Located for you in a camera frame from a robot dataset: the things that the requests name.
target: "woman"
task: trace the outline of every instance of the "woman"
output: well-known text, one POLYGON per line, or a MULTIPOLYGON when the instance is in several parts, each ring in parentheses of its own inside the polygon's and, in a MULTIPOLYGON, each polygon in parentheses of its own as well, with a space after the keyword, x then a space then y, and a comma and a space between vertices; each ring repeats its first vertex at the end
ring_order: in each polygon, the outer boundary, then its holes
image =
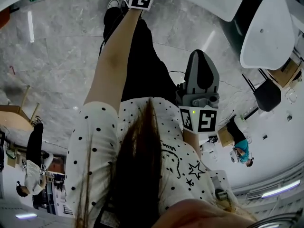
POLYGON ((228 132, 232 135, 234 140, 234 148, 238 152, 240 162, 245 164, 247 167, 252 166, 253 159, 249 159, 249 145, 246 137, 239 130, 238 126, 234 122, 236 115, 230 118, 226 124, 228 132))
MULTIPOLYGON (((40 118, 36 118, 34 122, 34 130, 30 134, 27 146, 27 161, 26 161, 26 176, 24 186, 18 185, 16 191, 21 197, 26 197, 29 194, 37 195, 45 189, 47 179, 45 174, 41 176, 41 145, 43 134, 43 122, 40 118)), ((42 169, 47 169, 53 161, 53 154, 44 153, 42 169)))
POLYGON ((247 227, 217 207, 213 175, 236 199, 224 172, 201 162, 197 135, 182 132, 176 87, 141 12, 123 17, 113 0, 104 17, 106 44, 67 153, 76 227, 247 227))

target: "shoe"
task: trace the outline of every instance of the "shoe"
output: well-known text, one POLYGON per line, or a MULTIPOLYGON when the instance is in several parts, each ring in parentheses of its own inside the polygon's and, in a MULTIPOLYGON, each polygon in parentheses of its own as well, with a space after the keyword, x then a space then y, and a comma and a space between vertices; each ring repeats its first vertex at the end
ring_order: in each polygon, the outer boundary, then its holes
POLYGON ((119 0, 111 0, 108 3, 108 9, 110 8, 120 8, 120 1, 119 0))
POLYGON ((236 116, 237 116, 237 115, 234 114, 234 115, 229 119, 229 122, 233 122, 236 116))
POLYGON ((32 121, 32 125, 35 127, 37 124, 43 124, 43 121, 41 120, 40 116, 36 116, 35 120, 32 121))

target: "black trousers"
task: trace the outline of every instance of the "black trousers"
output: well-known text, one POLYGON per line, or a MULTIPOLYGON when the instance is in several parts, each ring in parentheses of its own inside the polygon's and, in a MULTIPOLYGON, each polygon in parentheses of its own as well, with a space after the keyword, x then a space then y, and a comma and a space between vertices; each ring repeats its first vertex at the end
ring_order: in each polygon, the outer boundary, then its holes
POLYGON ((233 137, 234 145, 246 139, 234 121, 227 123, 227 129, 233 137))
MULTIPOLYGON (((107 10, 104 16, 105 42, 108 41, 123 18, 119 8, 107 10)), ((138 20, 132 39, 127 79, 121 101, 154 96, 162 97, 176 104, 176 90, 177 87, 173 83, 167 67, 156 55, 151 31, 144 20, 138 20)))
POLYGON ((30 134, 27 146, 27 161, 32 161, 39 167, 41 167, 42 133, 43 124, 38 123, 30 134))

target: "chair leg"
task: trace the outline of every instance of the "chair leg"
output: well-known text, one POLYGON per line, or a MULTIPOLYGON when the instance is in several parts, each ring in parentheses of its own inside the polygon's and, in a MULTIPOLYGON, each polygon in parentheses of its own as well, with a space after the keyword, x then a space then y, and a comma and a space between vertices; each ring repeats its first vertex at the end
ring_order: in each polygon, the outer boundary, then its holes
POLYGON ((22 111, 22 107, 23 107, 23 105, 24 105, 24 103, 25 103, 25 100, 26 100, 28 94, 29 94, 29 89, 30 89, 30 86, 28 85, 27 90, 26 90, 26 92, 25 92, 25 94, 24 94, 24 96, 23 96, 23 99, 22 99, 20 108, 19 108, 19 110, 18 110, 18 114, 20 114, 21 111, 22 111))
POLYGON ((35 108, 35 110, 34 110, 34 112, 33 112, 32 117, 31 117, 31 119, 30 119, 30 121, 29 121, 30 124, 32 124, 34 118, 36 117, 36 112, 37 112, 39 106, 40 106, 40 104, 38 103, 37 106, 36 106, 36 108, 35 108))
POLYGON ((259 71, 260 74, 264 77, 264 79, 266 79, 266 80, 268 79, 266 73, 265 73, 262 69, 259 69, 258 71, 259 71))
POLYGON ((251 81, 250 81, 249 79, 247 79, 247 78, 245 77, 245 75, 242 74, 242 76, 243 76, 243 78, 246 80, 247 84, 250 86, 250 88, 252 89, 252 91, 255 92, 256 89, 255 89, 255 87, 253 86, 253 84, 251 83, 251 81))

